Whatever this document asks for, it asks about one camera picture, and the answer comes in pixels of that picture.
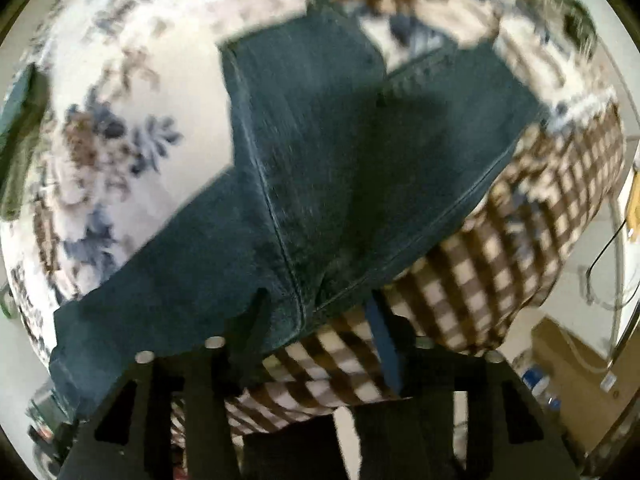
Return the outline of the dark blue denim jeans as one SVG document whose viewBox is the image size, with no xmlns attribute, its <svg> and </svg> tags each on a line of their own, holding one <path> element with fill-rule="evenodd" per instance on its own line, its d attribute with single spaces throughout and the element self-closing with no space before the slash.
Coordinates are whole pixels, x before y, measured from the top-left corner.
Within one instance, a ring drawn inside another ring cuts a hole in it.
<svg viewBox="0 0 640 480">
<path fill-rule="evenodd" d="M 232 168 L 56 314 L 51 377 L 83 413 L 138 352 L 209 336 L 254 382 L 461 226 L 542 113 L 490 41 L 386 70 L 335 6 L 227 44 L 222 69 Z"/>
</svg>

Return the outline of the cardboard box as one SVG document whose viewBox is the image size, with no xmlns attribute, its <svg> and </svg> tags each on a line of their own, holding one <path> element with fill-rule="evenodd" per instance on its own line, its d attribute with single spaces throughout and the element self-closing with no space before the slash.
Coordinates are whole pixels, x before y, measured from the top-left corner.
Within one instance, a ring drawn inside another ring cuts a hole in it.
<svg viewBox="0 0 640 480">
<path fill-rule="evenodd" d="M 561 400 L 562 423 L 582 452 L 609 445 L 618 428 L 632 425 L 628 417 L 639 408 L 638 333 L 611 366 L 550 318 L 542 318 L 530 334 L 534 361 L 549 374 Z"/>
</svg>

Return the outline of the floral and checked bed blanket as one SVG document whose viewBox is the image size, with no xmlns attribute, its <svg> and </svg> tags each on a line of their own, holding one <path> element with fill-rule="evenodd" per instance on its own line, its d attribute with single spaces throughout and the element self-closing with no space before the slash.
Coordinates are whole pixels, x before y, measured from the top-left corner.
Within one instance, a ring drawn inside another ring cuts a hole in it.
<svg viewBox="0 0 640 480">
<path fill-rule="evenodd" d="M 22 59 L 52 78 L 2 208 L 10 285 L 32 346 L 50 364 L 54 315 L 100 288 L 230 159 L 194 103 L 216 98 L 206 40 L 283 18 L 305 0 L 58 0 Z M 515 76 L 553 106 L 459 232 L 384 292 L 422 335 L 465 353 L 498 346 L 516 312 L 547 299 L 622 169 L 618 103 L 575 0 L 347 0 L 388 67 L 495 39 Z"/>
</svg>

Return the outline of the dark green folded towel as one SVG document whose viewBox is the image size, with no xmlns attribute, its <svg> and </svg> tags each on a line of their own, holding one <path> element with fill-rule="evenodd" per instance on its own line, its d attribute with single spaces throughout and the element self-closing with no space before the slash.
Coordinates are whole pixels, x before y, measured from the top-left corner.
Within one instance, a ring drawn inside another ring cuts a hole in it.
<svg viewBox="0 0 640 480">
<path fill-rule="evenodd" d="M 39 143 L 40 125 L 50 98 L 49 81 L 35 64 L 28 64 L 6 98 L 1 111 L 1 219 L 20 216 L 25 180 Z"/>
</svg>

